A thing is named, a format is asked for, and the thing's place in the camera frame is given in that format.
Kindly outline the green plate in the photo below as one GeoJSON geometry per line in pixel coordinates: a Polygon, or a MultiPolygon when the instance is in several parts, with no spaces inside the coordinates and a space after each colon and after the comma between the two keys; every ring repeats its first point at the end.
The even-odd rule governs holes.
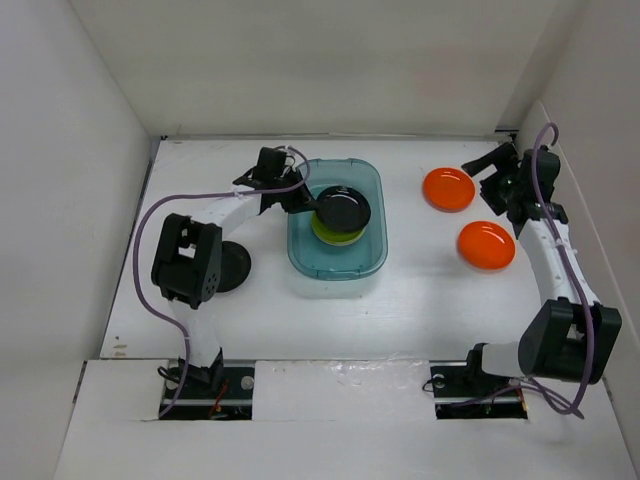
{"type": "Polygon", "coordinates": [[[330,230],[319,219],[316,213],[313,213],[310,221],[311,229],[314,235],[323,243],[331,246],[348,246],[356,243],[365,233],[363,228],[353,233],[339,233],[330,230]]]}

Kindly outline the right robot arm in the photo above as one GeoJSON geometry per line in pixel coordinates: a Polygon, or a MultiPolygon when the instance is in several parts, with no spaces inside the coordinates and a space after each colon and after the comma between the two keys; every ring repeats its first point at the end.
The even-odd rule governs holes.
{"type": "Polygon", "coordinates": [[[499,377],[540,377],[579,383],[583,374],[596,384],[603,376],[622,326],[615,308],[604,306],[589,287],[570,243],[569,219],[553,202],[560,159],[547,147],[518,154],[502,144],[463,164],[470,176],[493,166],[480,182],[480,196],[491,210],[506,215],[525,250],[537,283],[541,307],[519,340],[477,344],[462,381],[483,394],[499,377]]]}

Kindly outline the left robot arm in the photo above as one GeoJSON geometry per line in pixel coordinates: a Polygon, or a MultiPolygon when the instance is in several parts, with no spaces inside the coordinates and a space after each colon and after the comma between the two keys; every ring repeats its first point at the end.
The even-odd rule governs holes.
{"type": "Polygon", "coordinates": [[[169,214],[162,225],[151,267],[152,284],[171,305],[185,354],[178,360],[179,386],[212,396],[224,382],[224,356],[206,304],[223,284],[244,281],[250,259],[224,237],[278,204],[291,214],[317,207],[306,181],[308,159],[292,146],[263,147],[256,165],[233,181],[226,192],[172,195],[151,211],[174,200],[207,200],[192,214],[169,214]]]}

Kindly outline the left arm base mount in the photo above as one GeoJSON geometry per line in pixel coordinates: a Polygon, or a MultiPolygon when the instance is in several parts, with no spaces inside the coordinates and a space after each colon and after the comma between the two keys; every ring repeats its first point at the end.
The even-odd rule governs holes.
{"type": "Polygon", "coordinates": [[[164,381],[158,408],[160,420],[248,421],[252,419],[255,363],[240,361],[225,364],[222,380],[218,386],[209,387],[198,383],[190,374],[174,406],[168,413],[162,415],[177,393],[180,367],[180,364],[172,362],[168,367],[158,368],[158,373],[164,381]]]}

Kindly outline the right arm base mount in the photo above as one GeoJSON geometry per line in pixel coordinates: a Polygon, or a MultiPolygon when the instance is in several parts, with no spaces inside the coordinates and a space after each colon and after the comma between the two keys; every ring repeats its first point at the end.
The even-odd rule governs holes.
{"type": "Polygon", "coordinates": [[[429,363],[422,390],[434,399],[437,420],[527,420],[522,391],[508,377],[474,370],[465,361],[429,363]]]}

